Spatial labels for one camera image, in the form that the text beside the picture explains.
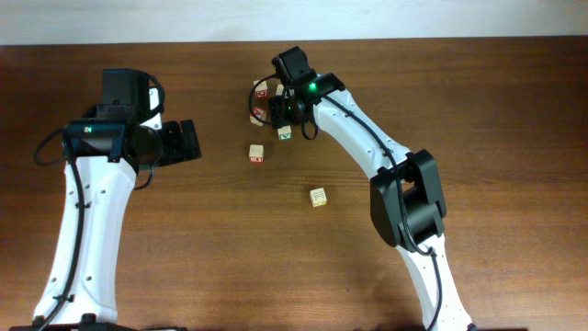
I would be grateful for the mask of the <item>wooden block green V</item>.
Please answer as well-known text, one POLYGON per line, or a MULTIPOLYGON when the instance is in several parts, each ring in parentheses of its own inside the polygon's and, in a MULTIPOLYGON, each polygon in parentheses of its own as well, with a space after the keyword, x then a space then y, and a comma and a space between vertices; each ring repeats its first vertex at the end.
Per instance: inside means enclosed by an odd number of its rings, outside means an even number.
POLYGON ((283 126, 277 129, 277 135, 280 141, 290 140, 292 138, 292 129, 290 126, 283 126))

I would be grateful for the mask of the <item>wooden block red bottom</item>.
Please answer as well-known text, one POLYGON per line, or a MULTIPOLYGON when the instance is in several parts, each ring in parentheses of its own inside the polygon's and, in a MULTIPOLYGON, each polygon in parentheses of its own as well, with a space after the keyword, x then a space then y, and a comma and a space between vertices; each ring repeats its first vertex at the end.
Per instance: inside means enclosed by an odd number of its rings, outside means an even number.
POLYGON ((260 144, 251 144, 249 148, 249 160, 252 163, 263 163, 265 148, 260 144))

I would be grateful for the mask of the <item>wooden block yellow side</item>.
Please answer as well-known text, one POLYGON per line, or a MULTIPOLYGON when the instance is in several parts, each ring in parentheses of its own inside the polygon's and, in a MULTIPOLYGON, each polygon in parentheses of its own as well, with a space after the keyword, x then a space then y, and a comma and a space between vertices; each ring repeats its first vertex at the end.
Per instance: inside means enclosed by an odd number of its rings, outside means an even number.
POLYGON ((327 197, 324 188, 316 188, 311 190, 310 198, 313 207, 319 207, 327 203, 327 197))

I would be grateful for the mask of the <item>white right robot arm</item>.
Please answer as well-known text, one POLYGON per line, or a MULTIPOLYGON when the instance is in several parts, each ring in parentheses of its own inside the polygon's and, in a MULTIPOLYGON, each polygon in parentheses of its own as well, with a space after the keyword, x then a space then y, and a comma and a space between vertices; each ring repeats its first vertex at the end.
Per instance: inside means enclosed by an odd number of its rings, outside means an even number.
POLYGON ((272 65, 284 86, 270 100, 273 127, 310 124, 332 136, 361 167, 370 185, 371 221, 382 240, 401 255, 421 304, 424 327, 475 329, 447 262, 447 205, 434 157, 395 142, 335 74, 311 68, 300 47, 281 52, 272 65))

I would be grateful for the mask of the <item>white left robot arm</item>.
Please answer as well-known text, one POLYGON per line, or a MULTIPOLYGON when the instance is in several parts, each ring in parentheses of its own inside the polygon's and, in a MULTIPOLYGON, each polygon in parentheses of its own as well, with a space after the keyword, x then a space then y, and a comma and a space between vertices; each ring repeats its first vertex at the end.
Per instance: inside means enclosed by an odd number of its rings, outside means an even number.
POLYGON ((106 69, 102 100, 55 131, 65 202, 51 273, 29 330, 119 330, 122 223, 142 170, 202 156, 192 120, 162 120, 165 91, 136 69, 106 69))

